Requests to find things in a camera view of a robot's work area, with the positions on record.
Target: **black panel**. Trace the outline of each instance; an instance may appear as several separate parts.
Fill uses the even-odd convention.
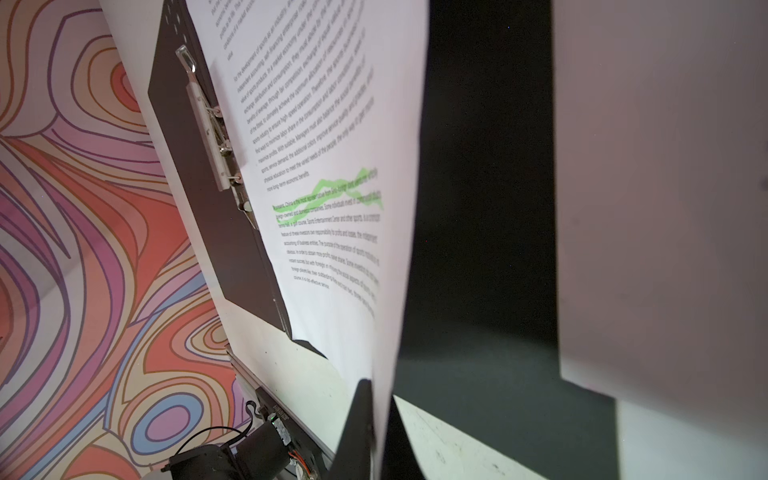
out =
[[[550,480],[617,478],[614,400],[560,377],[549,2],[431,4],[395,394]]]
[[[197,130],[187,97],[187,74],[175,55],[176,49],[185,43],[186,35],[186,45],[196,55],[198,65],[205,65],[197,36],[193,28],[187,29],[187,23],[191,25],[184,3],[166,2],[160,19],[149,98],[224,297],[283,329],[273,300],[274,272],[261,237],[237,209],[232,193],[218,191]],[[197,76],[206,95],[215,103],[207,69],[200,68]],[[276,297],[284,308],[282,296]]]
[[[371,381],[357,383],[352,404],[346,414],[339,448],[328,474],[330,480],[364,480],[371,476],[373,444],[373,392]]]

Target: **black cable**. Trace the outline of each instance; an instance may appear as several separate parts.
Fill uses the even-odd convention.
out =
[[[253,413],[251,413],[251,411],[248,409],[248,406],[251,406],[251,408],[253,408]],[[231,447],[232,445],[238,443],[240,440],[244,439],[248,435],[248,432],[250,432],[250,427],[253,426],[253,414],[256,413],[256,407],[257,407],[256,402],[254,402],[253,400],[248,400],[247,402],[245,402],[245,411],[248,412],[248,416],[250,417],[250,422],[248,422],[248,426],[245,428],[243,432],[240,432],[240,434],[237,437],[225,443],[226,446]]]
[[[227,427],[223,425],[218,427],[208,427],[206,429],[202,429],[199,432],[192,435],[190,438],[188,438],[187,441],[184,442],[184,444],[181,447],[179,447],[179,449],[176,451],[176,455],[179,455],[179,453],[181,453],[181,450],[184,449],[184,447],[186,447],[187,444],[191,442],[193,438],[198,436],[200,433],[208,432],[210,430],[225,429],[225,430],[231,430],[233,432],[237,432],[239,434],[237,437],[225,443],[225,445],[228,447],[231,447],[232,445],[238,443],[240,440],[244,439],[246,435],[248,435],[248,432],[250,432],[250,428],[253,426],[253,413],[251,413],[251,411],[248,409],[248,406],[251,406],[253,408],[254,413],[256,412],[256,408],[257,408],[256,402],[254,402],[253,400],[248,400],[247,402],[245,402],[245,406],[246,406],[245,411],[248,412],[248,415],[250,416],[250,422],[248,423],[248,426],[246,427],[245,431],[241,432],[238,429],[234,429],[232,427]]]
[[[233,429],[232,427],[225,427],[225,426],[223,426],[223,425],[222,425],[222,426],[218,426],[218,427],[208,427],[207,429],[202,429],[202,430],[200,430],[198,433],[195,433],[195,434],[194,434],[194,435],[192,435],[190,438],[188,438],[188,439],[187,439],[187,441],[186,441],[186,442],[184,442],[184,444],[183,444],[181,447],[179,447],[179,449],[176,451],[176,455],[179,455],[179,453],[181,453],[181,450],[182,450],[184,447],[186,447],[186,446],[187,446],[187,444],[188,444],[189,442],[191,442],[191,441],[192,441],[192,439],[193,439],[193,438],[195,438],[196,436],[198,436],[200,433],[205,433],[205,432],[208,432],[208,431],[210,431],[210,430],[215,430],[215,429],[225,429],[225,430],[232,430],[233,432],[237,432],[237,433],[239,433],[239,434],[241,434],[241,435],[243,434],[243,433],[242,433],[240,430],[238,430],[238,429]]]

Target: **green highlighter mark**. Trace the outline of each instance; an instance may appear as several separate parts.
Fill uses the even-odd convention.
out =
[[[375,168],[373,170],[363,168],[360,170],[360,173],[357,174],[355,180],[320,180],[317,182],[317,185],[312,190],[311,194],[299,197],[293,202],[289,202],[282,207],[272,207],[273,210],[275,210],[277,213],[286,214],[295,211],[301,206],[304,206],[304,208],[296,211],[290,218],[286,218],[285,220],[278,220],[277,223],[279,225],[290,225],[292,223],[296,223],[307,215],[311,214],[314,210],[319,209],[328,200],[339,198],[344,194],[346,194],[348,197],[354,198],[366,206],[373,204],[379,205],[379,207],[383,210],[384,205],[382,204],[380,196],[371,194],[363,195],[356,189],[360,184],[375,178],[376,174],[377,170]]]

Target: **black clipboard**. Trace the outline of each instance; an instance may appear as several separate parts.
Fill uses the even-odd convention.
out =
[[[148,89],[152,107],[224,298],[281,329],[292,339],[290,318],[260,232],[252,214],[244,212],[242,201],[240,206],[237,201],[238,195],[244,195],[244,188],[221,190],[211,168],[194,106],[187,94],[189,77],[177,55],[182,45],[195,62],[194,76],[208,104],[218,105],[186,2],[165,0]],[[234,161],[230,165],[237,168]],[[322,355],[308,342],[294,341]]]

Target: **pink swirl pattern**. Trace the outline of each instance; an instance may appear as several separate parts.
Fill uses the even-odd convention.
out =
[[[140,478],[243,423],[226,337],[98,1],[0,24],[0,478]]]

